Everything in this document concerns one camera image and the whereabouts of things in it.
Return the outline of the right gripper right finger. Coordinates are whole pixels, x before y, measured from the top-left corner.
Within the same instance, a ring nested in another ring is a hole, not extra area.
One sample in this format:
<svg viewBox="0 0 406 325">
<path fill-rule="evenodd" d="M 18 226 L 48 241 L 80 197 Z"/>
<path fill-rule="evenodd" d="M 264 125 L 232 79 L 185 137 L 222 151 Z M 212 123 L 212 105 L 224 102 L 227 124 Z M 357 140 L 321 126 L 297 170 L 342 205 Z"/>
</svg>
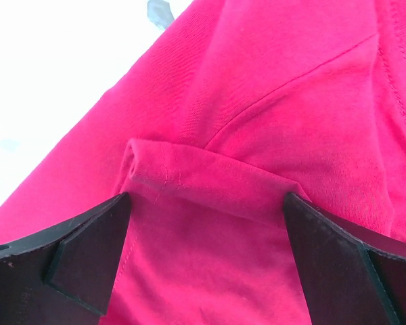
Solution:
<svg viewBox="0 0 406 325">
<path fill-rule="evenodd" d="M 295 193 L 283 212 L 313 324 L 406 324 L 406 243 Z"/>
</svg>

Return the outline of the pink t shirt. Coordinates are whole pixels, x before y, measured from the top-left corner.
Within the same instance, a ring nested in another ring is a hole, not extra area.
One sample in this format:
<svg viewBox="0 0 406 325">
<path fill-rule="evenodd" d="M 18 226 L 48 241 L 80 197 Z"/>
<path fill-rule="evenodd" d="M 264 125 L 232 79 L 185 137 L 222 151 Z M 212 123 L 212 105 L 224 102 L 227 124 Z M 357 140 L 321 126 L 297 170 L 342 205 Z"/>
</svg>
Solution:
<svg viewBox="0 0 406 325">
<path fill-rule="evenodd" d="M 287 192 L 406 242 L 406 1 L 194 1 L 0 207 L 128 192 L 102 324 L 308 324 Z"/>
</svg>

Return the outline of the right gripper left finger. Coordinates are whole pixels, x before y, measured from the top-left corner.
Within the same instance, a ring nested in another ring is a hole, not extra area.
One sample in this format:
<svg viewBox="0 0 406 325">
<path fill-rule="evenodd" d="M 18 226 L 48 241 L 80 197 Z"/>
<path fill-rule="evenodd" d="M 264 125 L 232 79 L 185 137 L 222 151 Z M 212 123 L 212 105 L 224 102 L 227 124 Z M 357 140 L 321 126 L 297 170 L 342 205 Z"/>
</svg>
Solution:
<svg viewBox="0 0 406 325">
<path fill-rule="evenodd" d="M 91 325 L 106 315 L 131 214 L 119 194 L 0 244 L 0 325 Z"/>
</svg>

